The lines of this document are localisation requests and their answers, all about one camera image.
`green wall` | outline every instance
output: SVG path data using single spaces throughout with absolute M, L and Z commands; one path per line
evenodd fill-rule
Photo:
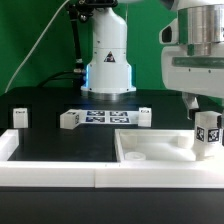
M 62 0 L 0 1 L 0 94 L 62 3 Z M 126 5 L 119 4 L 115 11 L 125 17 Z M 128 6 L 128 61 L 133 65 L 133 80 L 138 89 L 164 89 L 160 67 L 162 46 L 158 34 L 174 16 L 175 13 L 168 12 L 158 0 Z M 91 22 L 79 27 L 83 58 L 88 63 L 92 56 Z M 74 65 L 72 31 L 68 15 L 63 10 L 18 74 L 12 88 L 35 86 L 47 76 L 73 69 Z

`black table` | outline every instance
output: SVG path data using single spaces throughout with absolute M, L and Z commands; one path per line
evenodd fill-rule
M 222 112 L 207 97 L 200 96 L 199 104 L 202 111 Z M 73 108 L 133 111 L 142 106 L 152 107 L 153 129 L 193 129 L 178 92 L 142 90 L 112 103 L 80 97 L 73 89 L 30 87 L 0 97 L 0 128 L 12 128 L 13 108 L 28 108 L 29 128 L 20 129 L 21 144 L 10 160 L 116 162 L 114 130 L 137 125 L 82 124 L 71 131 L 59 128 L 59 116 Z M 3 224 L 222 224 L 223 210 L 222 189 L 0 187 Z

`white block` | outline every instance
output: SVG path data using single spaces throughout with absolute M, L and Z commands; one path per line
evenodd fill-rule
M 152 109 L 147 107 L 139 108 L 138 126 L 151 127 L 152 123 Z
M 197 160 L 210 159 L 221 149 L 222 131 L 217 127 L 220 115 L 213 111 L 196 113 L 194 152 Z
M 13 127 L 14 128 L 28 128 L 27 108 L 13 109 Z
M 80 124 L 81 110 L 68 110 L 60 116 L 60 128 L 74 129 Z
M 18 145 L 18 130 L 7 130 L 0 137 L 0 161 L 7 161 Z

